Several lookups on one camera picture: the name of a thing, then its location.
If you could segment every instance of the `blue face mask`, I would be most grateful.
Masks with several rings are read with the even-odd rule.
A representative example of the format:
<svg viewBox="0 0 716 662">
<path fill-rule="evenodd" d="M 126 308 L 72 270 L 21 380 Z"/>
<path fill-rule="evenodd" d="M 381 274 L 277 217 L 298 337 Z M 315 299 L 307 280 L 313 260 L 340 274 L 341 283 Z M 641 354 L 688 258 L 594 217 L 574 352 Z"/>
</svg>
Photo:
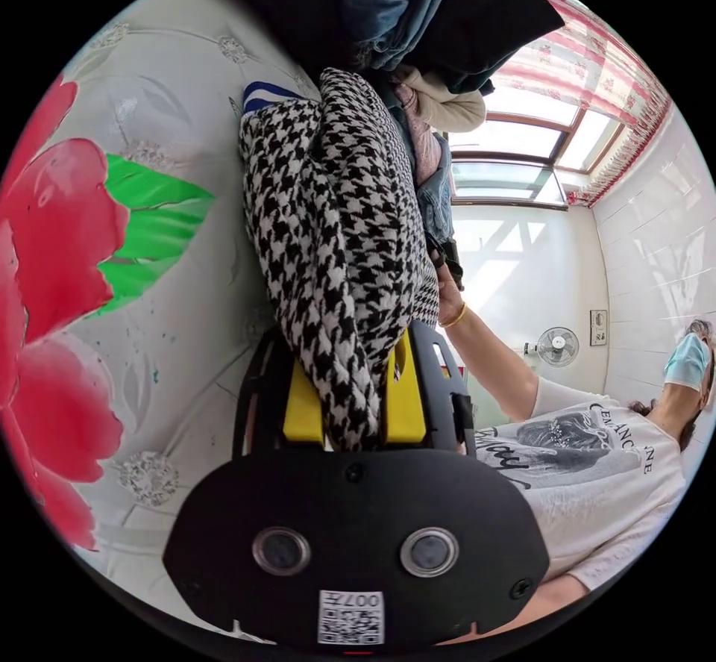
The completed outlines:
<svg viewBox="0 0 716 662">
<path fill-rule="evenodd" d="M 664 368 L 664 382 L 688 386 L 701 393 L 706 369 L 711 364 L 711 350 L 696 335 L 689 334 L 676 347 Z"/>
</svg>

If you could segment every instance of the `sticker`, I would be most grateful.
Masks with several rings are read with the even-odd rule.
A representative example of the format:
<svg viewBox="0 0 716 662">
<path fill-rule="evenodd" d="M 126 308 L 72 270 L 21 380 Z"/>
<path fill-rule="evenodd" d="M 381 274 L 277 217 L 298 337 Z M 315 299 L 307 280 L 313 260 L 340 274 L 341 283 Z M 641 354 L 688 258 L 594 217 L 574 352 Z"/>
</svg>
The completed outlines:
<svg viewBox="0 0 716 662">
<path fill-rule="evenodd" d="M 383 593 L 321 590 L 318 642 L 324 645 L 382 645 L 385 639 Z"/>
</svg>

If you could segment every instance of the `glass pane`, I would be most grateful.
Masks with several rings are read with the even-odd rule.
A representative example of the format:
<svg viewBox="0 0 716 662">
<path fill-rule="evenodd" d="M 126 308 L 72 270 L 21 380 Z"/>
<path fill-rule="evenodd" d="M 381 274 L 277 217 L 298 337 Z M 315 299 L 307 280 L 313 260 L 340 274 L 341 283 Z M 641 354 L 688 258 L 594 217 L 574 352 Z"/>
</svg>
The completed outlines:
<svg viewBox="0 0 716 662">
<path fill-rule="evenodd" d="M 567 104 L 551 97 L 515 90 L 512 87 L 498 87 L 485 97 L 488 112 L 500 112 L 509 115 L 538 117 L 560 125 L 571 125 L 579 112 L 575 104 Z"/>
<path fill-rule="evenodd" d="M 569 169 L 589 169 L 618 127 L 619 123 L 615 119 L 587 110 L 557 165 Z"/>
<path fill-rule="evenodd" d="M 502 152 L 549 157 L 562 133 L 534 125 L 488 120 L 477 130 L 450 134 L 453 152 Z"/>
<path fill-rule="evenodd" d="M 456 197 L 564 204 L 550 169 L 529 164 L 453 162 Z"/>
</svg>

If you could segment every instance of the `graphic print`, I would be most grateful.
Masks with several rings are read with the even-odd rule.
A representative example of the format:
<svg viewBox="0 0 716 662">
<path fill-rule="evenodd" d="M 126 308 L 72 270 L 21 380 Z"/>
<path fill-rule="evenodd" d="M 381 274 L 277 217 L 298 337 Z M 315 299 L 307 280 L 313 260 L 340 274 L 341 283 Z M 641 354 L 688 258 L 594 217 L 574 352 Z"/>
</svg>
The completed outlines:
<svg viewBox="0 0 716 662">
<path fill-rule="evenodd" d="M 110 376 L 66 329 L 141 296 L 178 260 L 213 197 L 105 154 L 92 140 L 43 150 L 75 103 L 60 76 L 0 182 L 0 428 L 28 493 L 64 541 L 95 548 L 74 484 L 119 449 Z"/>
<path fill-rule="evenodd" d="M 524 490 L 619 475 L 641 465 L 628 427 L 601 406 L 475 431 L 477 457 Z"/>
<path fill-rule="evenodd" d="M 37 154 L 77 96 L 58 78 L 30 118 L 0 184 L 0 422 L 28 492 L 70 545 L 92 549 L 94 518 L 73 483 L 103 475 L 122 424 L 95 352 L 63 333 L 112 299 L 98 265 L 125 243 L 126 207 L 104 186 L 90 140 Z"/>
</svg>

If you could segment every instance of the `curtain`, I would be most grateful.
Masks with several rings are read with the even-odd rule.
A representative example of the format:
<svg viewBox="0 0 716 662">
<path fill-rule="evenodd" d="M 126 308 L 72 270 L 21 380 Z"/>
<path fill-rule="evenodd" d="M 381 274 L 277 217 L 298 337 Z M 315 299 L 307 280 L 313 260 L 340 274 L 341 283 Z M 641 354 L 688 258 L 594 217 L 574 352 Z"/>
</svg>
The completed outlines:
<svg viewBox="0 0 716 662">
<path fill-rule="evenodd" d="M 546 95 L 625 124 L 618 141 L 573 197 L 592 206 L 627 172 L 665 120 L 671 99 L 656 76 L 600 18 L 574 0 L 548 0 L 565 27 L 517 52 L 492 81 L 496 87 Z"/>
</svg>

